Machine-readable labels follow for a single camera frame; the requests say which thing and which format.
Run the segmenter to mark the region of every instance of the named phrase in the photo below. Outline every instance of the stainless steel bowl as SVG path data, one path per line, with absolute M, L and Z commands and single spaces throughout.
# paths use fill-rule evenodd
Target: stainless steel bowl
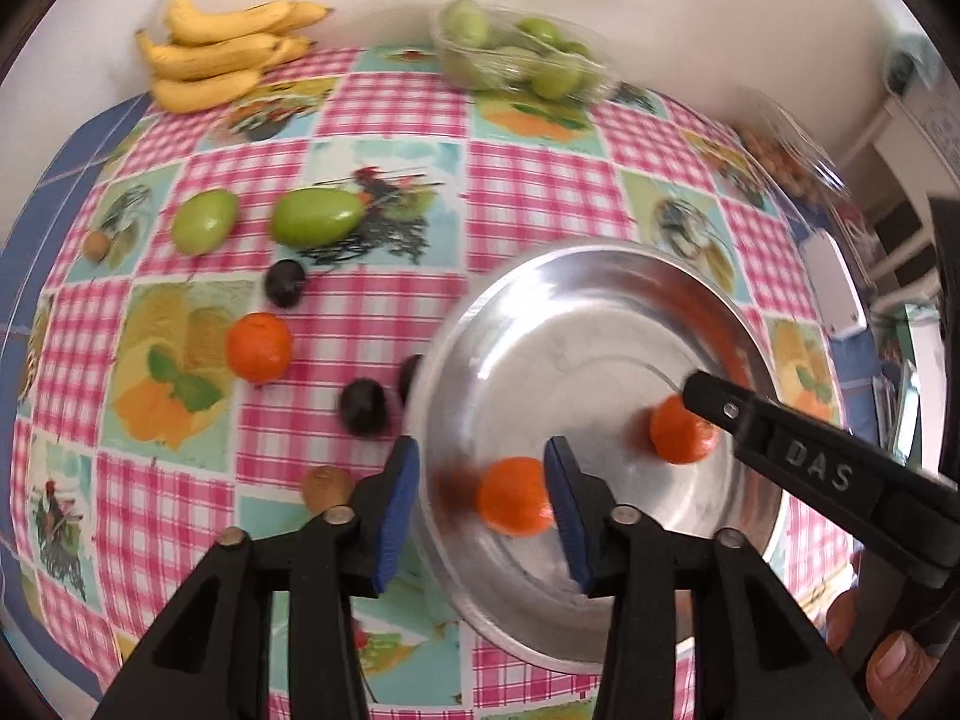
M 541 457 L 553 435 L 617 501 L 683 533 L 736 527 L 769 557 L 784 495 L 733 459 L 728 435 L 691 466 L 669 466 L 649 445 L 649 408 L 698 368 L 776 394 L 733 303 L 681 261 L 630 242 L 536 250 L 450 314 L 416 375 L 404 429 L 421 447 L 421 552 L 480 634 L 531 664 L 600 670 L 611 602 L 579 593 L 556 530 L 506 538 L 474 511 L 486 466 Z M 690 632 L 682 596 L 678 642 Z

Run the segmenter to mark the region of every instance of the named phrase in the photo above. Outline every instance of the white device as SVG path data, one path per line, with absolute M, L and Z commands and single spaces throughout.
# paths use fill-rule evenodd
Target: white device
M 813 285 L 827 334 L 837 341 L 867 329 L 860 298 L 837 241 L 826 230 L 815 230 L 800 243 L 800 257 Z

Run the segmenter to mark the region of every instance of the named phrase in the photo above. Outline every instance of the mandarin orange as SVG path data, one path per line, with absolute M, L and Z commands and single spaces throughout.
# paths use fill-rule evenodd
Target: mandarin orange
M 683 399 L 674 394 L 654 409 L 650 440 L 656 454 L 681 466 L 709 455 L 720 440 L 720 428 L 689 412 Z
M 227 366 L 251 384 L 267 384 L 285 374 L 294 338 L 287 323 L 273 314 L 240 317 L 227 332 Z
M 498 460 L 480 479 L 476 507 L 488 528 L 503 536 L 543 533 L 553 524 L 544 464 L 529 457 Z

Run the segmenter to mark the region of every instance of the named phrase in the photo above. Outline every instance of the small round fruit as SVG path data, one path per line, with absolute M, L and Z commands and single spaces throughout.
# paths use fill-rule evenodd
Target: small round fruit
M 387 427 L 387 394 L 373 379 L 354 379 L 340 390 L 337 413 L 352 436 L 367 439 Z
M 563 53 L 574 53 L 575 55 L 582 56 L 585 59 L 592 59 L 590 50 L 583 44 L 578 43 L 575 40 L 568 41 L 560 46 L 560 50 Z
M 709 456 L 719 440 L 720 428 L 689 412 L 678 394 L 664 400 L 650 418 L 650 442 L 656 454 L 676 466 Z
M 294 337 L 273 314 L 240 317 L 227 332 L 227 366 L 251 384 L 280 379 L 293 359 Z
M 280 260 L 270 266 L 263 279 L 267 300 L 277 308 L 293 308 L 304 296 L 306 271 L 296 260 Z
M 363 218 L 363 203 L 352 191 L 304 187 L 280 196 L 270 217 L 270 236 L 302 250 L 344 239 Z
M 83 239 L 83 258 L 98 263 L 107 256 L 112 245 L 109 235 L 101 230 L 90 230 Z
M 572 55 L 557 55 L 536 68 L 530 88 L 544 100 L 559 100 L 580 83 L 580 62 Z
M 544 464 L 528 457 L 498 460 L 480 479 L 476 507 L 488 528 L 503 536 L 543 533 L 553 524 Z
M 424 358 L 421 354 L 412 354 L 400 364 L 400 374 L 397 375 L 397 392 L 400 394 L 400 403 L 407 405 L 407 397 L 414 383 L 416 369 Z
M 499 76 L 484 68 L 482 60 L 478 64 L 474 63 L 470 54 L 471 52 L 462 52 L 458 49 L 441 49 L 438 52 L 438 59 L 443 77 L 457 89 L 467 89 L 472 92 L 496 89 Z
M 498 76 L 507 83 L 520 83 L 529 79 L 539 65 L 539 57 L 530 49 L 520 46 L 504 46 L 496 50 L 493 57 L 494 67 Z
M 528 16 L 526 19 L 519 20 L 517 29 L 526 32 L 548 46 L 557 47 L 560 45 L 560 30 L 558 30 L 557 25 L 550 20 L 542 19 L 540 16 Z
M 301 479 L 301 497 L 311 514 L 344 506 L 353 495 L 353 478 L 336 466 L 314 466 Z
M 481 49 L 490 39 L 490 18 L 473 0 L 454 0 L 440 14 L 440 27 L 450 42 Z
M 237 220 L 239 200 L 226 189 L 194 194 L 176 209 L 171 237 L 174 247 L 187 257 L 207 254 L 224 242 Z

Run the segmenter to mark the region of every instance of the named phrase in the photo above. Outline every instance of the bunch of bananas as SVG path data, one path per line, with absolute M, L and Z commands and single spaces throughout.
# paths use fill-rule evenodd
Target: bunch of bananas
M 191 0 L 171 0 L 164 14 L 171 43 L 157 45 L 142 29 L 136 33 L 152 71 L 154 100 L 171 113 L 193 113 L 243 97 L 264 71 L 300 59 L 313 47 L 292 30 L 332 12 L 315 2 L 276 0 L 232 13 L 203 13 Z

